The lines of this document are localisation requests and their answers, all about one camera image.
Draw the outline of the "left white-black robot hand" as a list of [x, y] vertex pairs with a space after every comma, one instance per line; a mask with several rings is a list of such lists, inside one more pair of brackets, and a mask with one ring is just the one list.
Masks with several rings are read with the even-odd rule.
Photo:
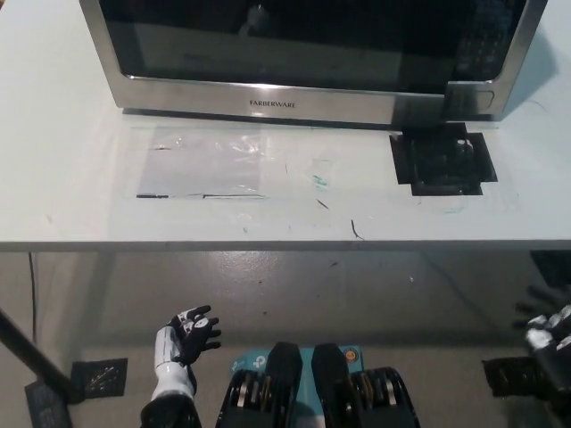
[[217, 317], [209, 317], [210, 305], [175, 315], [155, 337], [154, 366], [176, 363], [191, 366], [206, 350], [218, 349], [221, 331]]

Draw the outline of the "right white-black robot hand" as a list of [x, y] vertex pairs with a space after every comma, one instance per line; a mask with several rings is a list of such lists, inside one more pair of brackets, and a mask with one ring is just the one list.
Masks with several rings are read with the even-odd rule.
[[514, 323], [524, 333], [530, 354], [556, 392], [570, 393], [570, 285], [526, 288], [527, 300], [516, 312], [524, 319]]

